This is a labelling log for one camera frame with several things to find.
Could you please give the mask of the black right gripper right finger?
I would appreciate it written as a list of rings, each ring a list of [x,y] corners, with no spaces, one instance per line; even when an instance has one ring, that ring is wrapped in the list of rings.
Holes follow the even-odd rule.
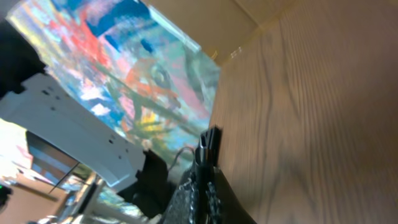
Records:
[[[240,204],[224,173],[214,167],[213,177],[206,186],[209,223],[256,224]]]

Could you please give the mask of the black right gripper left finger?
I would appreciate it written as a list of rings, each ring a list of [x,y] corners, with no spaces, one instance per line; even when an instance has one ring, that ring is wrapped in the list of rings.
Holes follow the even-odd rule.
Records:
[[[172,195],[161,224],[196,224],[198,190],[193,168],[187,169]]]

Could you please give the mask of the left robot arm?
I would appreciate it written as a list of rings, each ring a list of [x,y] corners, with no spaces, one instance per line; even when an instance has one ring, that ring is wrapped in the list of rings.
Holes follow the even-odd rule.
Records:
[[[165,161],[104,124],[45,71],[35,49],[1,20],[1,119],[17,124],[95,171],[149,218],[174,187]]]

